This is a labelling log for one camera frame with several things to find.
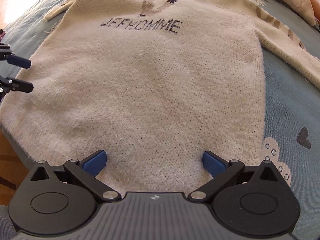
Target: wooden floor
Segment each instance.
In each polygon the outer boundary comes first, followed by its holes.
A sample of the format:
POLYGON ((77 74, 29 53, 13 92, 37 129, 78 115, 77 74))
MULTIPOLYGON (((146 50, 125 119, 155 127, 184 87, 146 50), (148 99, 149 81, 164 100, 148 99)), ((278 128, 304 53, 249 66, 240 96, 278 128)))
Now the wooden floor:
MULTIPOLYGON (((0 176, 19 186, 27 174, 28 169, 0 131, 0 176)), ((14 190, 0 185, 0 205, 7 206, 14 193, 14 190)))

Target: bed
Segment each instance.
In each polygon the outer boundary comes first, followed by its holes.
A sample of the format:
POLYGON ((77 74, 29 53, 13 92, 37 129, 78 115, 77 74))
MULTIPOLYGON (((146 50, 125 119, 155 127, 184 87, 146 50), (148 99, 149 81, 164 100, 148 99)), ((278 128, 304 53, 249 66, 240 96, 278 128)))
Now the bed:
MULTIPOLYGON (((49 22, 44 14, 65 0, 39 0, 4 30, 2 42, 17 55, 29 58, 59 24, 64 13, 49 22)), ((257 0, 260 6, 290 27, 307 51, 320 58, 320 32, 277 0, 257 0)), ((272 160, 301 205, 294 235, 301 240, 320 235, 320 91, 293 68, 263 49, 266 76, 265 131, 261 154, 272 160)), ((20 68, 0 62, 0 75, 15 77, 20 68)), ((35 161, 0 123, 17 155, 30 169, 35 161)))

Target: cream sweater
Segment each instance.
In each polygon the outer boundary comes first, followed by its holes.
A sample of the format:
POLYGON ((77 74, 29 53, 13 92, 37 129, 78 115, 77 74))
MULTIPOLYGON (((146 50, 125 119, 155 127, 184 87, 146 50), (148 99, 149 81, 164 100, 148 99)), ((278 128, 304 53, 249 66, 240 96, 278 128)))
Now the cream sweater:
POLYGON ((250 0, 66 4, 32 67, 17 76, 34 91, 6 95, 0 121, 50 165, 106 150, 98 178, 121 194, 193 191, 212 178, 205 150, 260 163, 261 45, 320 88, 320 61, 250 0))

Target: screw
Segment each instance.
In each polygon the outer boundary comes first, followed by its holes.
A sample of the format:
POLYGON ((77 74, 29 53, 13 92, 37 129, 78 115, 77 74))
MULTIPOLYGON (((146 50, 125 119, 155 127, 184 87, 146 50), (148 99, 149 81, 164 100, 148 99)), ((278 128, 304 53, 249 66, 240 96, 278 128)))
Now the screw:
POLYGON ((109 190, 103 193, 102 196, 107 199, 115 199, 116 197, 118 197, 118 193, 115 191, 109 190))
POLYGON ((204 199, 207 195, 202 191, 194 191, 190 194, 193 199, 204 199))

